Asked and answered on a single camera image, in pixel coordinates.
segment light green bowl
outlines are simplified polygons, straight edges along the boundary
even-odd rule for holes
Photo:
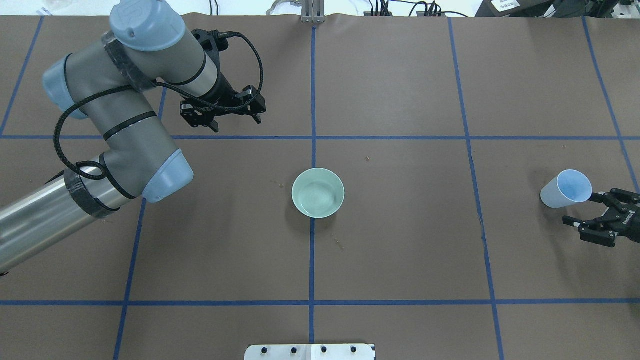
[[[311,168],[293,183],[291,197],[301,213],[311,218],[326,218],[342,206],[344,185],[333,172]]]

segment white mounting plate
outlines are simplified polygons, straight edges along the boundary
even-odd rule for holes
[[[370,344],[252,345],[246,349],[244,360],[375,360],[375,348]]]

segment gray robotic arm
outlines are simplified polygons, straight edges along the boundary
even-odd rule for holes
[[[55,148],[66,164],[58,177],[0,209],[0,274],[140,195],[158,202],[186,186],[193,171],[142,95],[155,86],[185,98],[181,115],[193,126],[218,131],[215,116],[251,115],[260,123],[262,63],[239,33],[196,30],[162,0],[122,0],[101,40],[52,66],[43,77],[47,95],[66,112],[56,126]],[[220,72],[218,48],[242,37],[260,65],[260,86],[233,90]],[[67,115],[91,118],[110,150],[71,163],[59,135]]]

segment cup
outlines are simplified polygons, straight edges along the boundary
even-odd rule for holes
[[[333,215],[344,202],[344,185],[338,175],[325,168],[311,168],[298,176],[291,190],[293,203],[310,218]]]
[[[577,170],[565,170],[540,192],[540,199],[550,208],[558,209],[585,202],[591,197],[591,181]]]

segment light blue cap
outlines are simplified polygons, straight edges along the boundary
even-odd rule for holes
[[[165,0],[121,0],[109,16],[111,30],[125,46],[160,51],[175,45],[187,30]]]
[[[142,191],[142,197],[151,203],[156,203],[185,187],[192,180],[193,170],[182,155],[182,150],[178,149],[151,178]]]
[[[67,55],[60,59],[60,61],[53,64],[53,66],[42,75],[42,87],[44,87],[44,91],[47,93],[47,96],[49,96],[51,102],[58,105],[62,112],[76,103],[69,93],[67,76],[65,75],[65,65],[67,64],[67,58],[69,56],[70,55]],[[70,116],[75,119],[87,118],[80,109],[72,112]]]

